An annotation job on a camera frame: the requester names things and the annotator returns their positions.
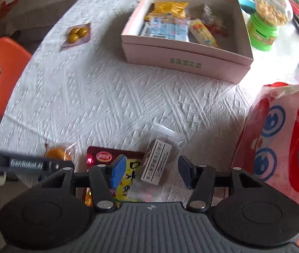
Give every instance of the red plastic bag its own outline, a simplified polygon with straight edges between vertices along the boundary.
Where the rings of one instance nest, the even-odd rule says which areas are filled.
[[[299,204],[299,85],[262,88],[249,110],[232,167],[244,168]]]

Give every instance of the snack package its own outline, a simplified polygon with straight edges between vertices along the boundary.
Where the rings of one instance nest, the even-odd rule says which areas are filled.
[[[100,164],[110,165],[119,155],[125,155],[127,158],[126,171],[116,191],[111,192],[120,202],[138,201],[137,199],[128,198],[127,193],[135,177],[137,176],[138,168],[140,168],[141,166],[142,159],[144,157],[143,152],[90,146],[87,150],[87,168],[89,169],[91,166]],[[84,202],[86,205],[92,206],[92,199],[89,188],[85,189]]]
[[[45,158],[49,159],[60,159],[60,160],[70,160],[75,159],[75,145],[76,143],[49,143],[45,144],[46,151],[44,154]]]
[[[90,40],[90,23],[69,27],[62,48],[85,44]]]
[[[190,21],[189,30],[200,44],[217,48],[220,47],[216,42],[214,36],[209,32],[209,30],[199,19]]]
[[[151,13],[159,14],[160,16],[171,13],[174,17],[185,18],[187,5],[188,3],[179,2],[155,2],[154,10]],[[145,21],[149,21],[149,14],[145,16]]]
[[[150,14],[150,26],[150,37],[189,42],[188,19],[175,18],[170,13],[166,16]]]
[[[213,14],[211,9],[205,4],[201,22],[211,33],[228,36],[227,28],[223,25],[223,20],[219,14]]]
[[[231,167],[244,168],[299,204],[299,85],[262,88]]]
[[[167,179],[166,164],[177,165],[184,137],[167,127],[154,124],[142,167],[129,190],[128,196],[145,202],[160,201]]]
[[[151,34],[151,25],[149,22],[145,22],[144,23],[144,28],[141,31],[140,36],[147,36],[149,37]]]

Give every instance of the red snack bag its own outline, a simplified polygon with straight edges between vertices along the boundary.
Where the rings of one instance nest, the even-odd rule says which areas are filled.
[[[231,166],[244,168],[299,204],[299,85],[262,88]]]
[[[127,158],[126,171],[120,185],[118,186],[116,191],[112,191],[112,193],[119,201],[133,201],[127,197],[127,192],[137,175],[137,168],[140,167],[142,159],[144,157],[143,152],[90,146],[87,150],[87,168],[89,169],[91,166],[100,164],[110,165],[119,155],[125,155]],[[85,190],[84,195],[85,204],[88,206],[92,206],[89,188]]]

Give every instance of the white tablecloth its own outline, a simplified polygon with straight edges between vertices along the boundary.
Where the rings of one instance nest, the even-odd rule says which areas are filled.
[[[161,123],[184,134],[182,154],[193,163],[229,169],[251,101],[263,84],[291,72],[299,36],[289,27],[286,36],[293,37],[283,43],[285,52],[277,47],[281,39],[271,52],[254,51],[252,69],[240,85],[127,64],[120,33],[139,1],[78,0],[55,24],[9,100],[0,149],[43,155],[46,142],[77,142],[80,171],[88,146],[144,150],[152,123]],[[88,22],[91,40],[61,50],[67,28]],[[36,178],[23,181],[32,185]],[[175,167],[163,200],[186,202],[189,195]]]

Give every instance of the orange chair backrest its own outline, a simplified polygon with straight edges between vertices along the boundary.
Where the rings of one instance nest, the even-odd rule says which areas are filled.
[[[0,116],[3,116],[10,95],[31,59],[31,54],[8,37],[0,38]]]

